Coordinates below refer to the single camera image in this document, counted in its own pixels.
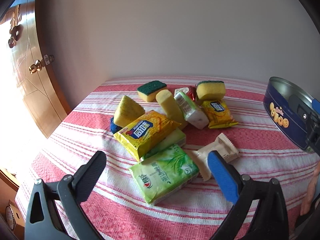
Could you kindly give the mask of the person's hand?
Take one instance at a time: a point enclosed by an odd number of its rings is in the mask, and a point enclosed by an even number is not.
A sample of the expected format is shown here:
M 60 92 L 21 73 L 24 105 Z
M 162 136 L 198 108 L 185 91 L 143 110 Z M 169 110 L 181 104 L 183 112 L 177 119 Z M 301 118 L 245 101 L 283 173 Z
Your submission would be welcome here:
M 317 166 L 315 167 L 312 179 L 310 180 L 310 183 L 308 184 L 306 196 L 304 197 L 304 199 L 302 201 L 302 204 L 300 207 L 300 215 L 301 216 L 307 214 L 310 211 L 311 203 L 312 203 L 313 197 L 315 195 L 315 191 L 316 191 L 316 185 L 317 185 L 319 173 L 320 173 L 320 162 L 318 162 Z

